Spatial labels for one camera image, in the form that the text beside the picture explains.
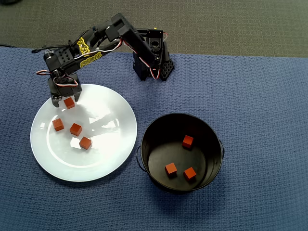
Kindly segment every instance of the robotic arm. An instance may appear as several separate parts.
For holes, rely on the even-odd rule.
[[[156,29],[136,30],[122,14],[118,13],[111,21],[94,26],[82,33],[75,42],[69,41],[68,45],[56,46],[55,50],[48,50],[44,54],[44,60],[49,71],[42,70],[37,74],[50,75],[48,85],[52,104],[55,107],[59,107],[62,97],[74,95],[77,102],[82,88],[74,72],[124,44],[134,52],[133,68],[141,80],[152,76],[166,81],[174,69],[174,63],[169,57],[163,34],[162,30]],[[99,48],[106,39],[110,43]],[[36,49],[32,52],[37,53],[45,49],[48,48]]]

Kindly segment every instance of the floor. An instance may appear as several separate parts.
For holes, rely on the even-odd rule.
[[[0,43],[64,45],[118,12],[171,53],[308,57],[307,0],[22,0],[0,6]]]

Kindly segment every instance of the wooden block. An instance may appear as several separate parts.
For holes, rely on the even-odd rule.
[[[64,129],[64,125],[62,123],[62,120],[61,119],[55,119],[53,122],[53,127],[56,131],[60,131],[62,129]]]
[[[175,176],[177,174],[177,168],[174,163],[165,166],[166,173],[169,177]]]
[[[64,100],[64,103],[65,103],[67,109],[75,107],[75,103],[74,103],[74,100],[72,99],[72,97],[69,97],[68,99]]]
[[[193,137],[185,136],[182,146],[190,149],[192,148],[192,143],[193,143]]]
[[[79,142],[79,145],[86,150],[90,148],[91,144],[92,144],[91,140],[86,137],[82,137],[81,141]]]
[[[187,181],[191,181],[191,180],[195,179],[195,177],[197,176],[197,174],[195,173],[195,171],[192,167],[185,170],[183,174],[184,174],[184,177],[186,178]]]
[[[70,132],[75,136],[79,136],[81,131],[82,131],[82,127],[78,124],[75,124],[75,123],[72,125],[72,127],[70,129]]]

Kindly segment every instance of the wire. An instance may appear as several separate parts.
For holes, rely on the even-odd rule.
[[[128,46],[137,55],[137,52],[127,42],[123,41],[123,43],[124,43],[125,46]],[[160,69],[158,70],[157,76],[155,77],[150,65],[148,65],[147,62],[145,62],[141,57],[139,57],[139,59],[150,69],[150,72],[151,72],[153,79],[158,79],[159,74],[160,74]]]
[[[16,48],[15,46],[11,46],[11,45],[8,45],[8,44],[3,44],[3,43],[0,43],[0,47],[11,47],[11,48]]]
[[[123,40],[120,39],[118,45],[117,45],[115,48],[111,49],[111,50],[107,50],[107,51],[103,51],[103,50],[91,51],[91,52],[89,52],[89,53],[85,53],[85,54],[83,54],[83,55],[80,55],[80,56],[74,58],[74,60],[77,60],[77,59],[79,59],[79,58],[81,58],[81,57],[83,57],[83,56],[85,56],[85,55],[94,54],[94,53],[97,53],[97,52],[104,52],[104,53],[105,53],[105,52],[114,51],[114,50],[118,49],[120,46],[122,46],[122,41],[123,41]]]
[[[38,76],[48,76],[50,75],[51,73],[47,70],[40,70],[40,71],[37,71],[37,75]]]
[[[168,38],[168,33],[164,32],[164,35],[166,35],[166,37],[163,39],[163,41],[165,41]]]
[[[44,46],[44,47],[41,47],[41,48],[34,49],[31,52],[34,54],[34,53],[39,53],[40,51],[43,51],[43,50],[46,50],[46,49],[59,48],[59,47],[69,47],[69,45],[48,46],[48,47]]]
[[[59,87],[77,87],[77,86],[78,86],[77,81],[74,80],[74,79],[71,78],[71,77],[66,76],[66,78],[72,79],[72,80],[74,81],[75,84],[58,84],[58,83],[55,82],[55,79],[56,79],[56,78],[58,78],[58,77],[55,77],[55,78],[53,79],[53,82],[55,83],[55,85],[57,85],[57,86],[59,86]]]
[[[51,75],[51,72],[48,71],[48,70],[40,70],[40,71],[37,71],[37,75],[38,75],[38,76],[48,76],[48,75],[50,76],[50,75]],[[58,84],[58,83],[55,82],[55,79],[57,78],[57,77],[55,77],[55,78],[53,78],[53,82],[55,83],[55,85],[57,85],[57,86],[59,86],[59,87],[77,87],[77,86],[78,86],[77,81],[74,80],[74,79],[71,78],[71,77],[66,76],[66,74],[64,74],[62,77],[65,77],[65,78],[68,78],[68,79],[73,80],[73,81],[74,81],[74,84]]]

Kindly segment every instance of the pot handle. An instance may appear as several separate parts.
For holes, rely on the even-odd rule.
[[[220,139],[219,140],[219,143],[220,143],[220,146],[222,147],[222,158],[225,156],[225,147],[223,146],[222,142]]]
[[[138,163],[139,167],[141,168],[141,170],[144,171],[144,172],[146,172],[146,170],[144,170],[144,169],[141,167],[141,165],[140,165],[140,163],[139,163],[139,160],[138,160],[138,151],[139,151],[140,148],[141,148],[141,146],[139,146],[139,147],[137,148],[137,151],[136,151],[136,160],[137,160],[137,163]]]

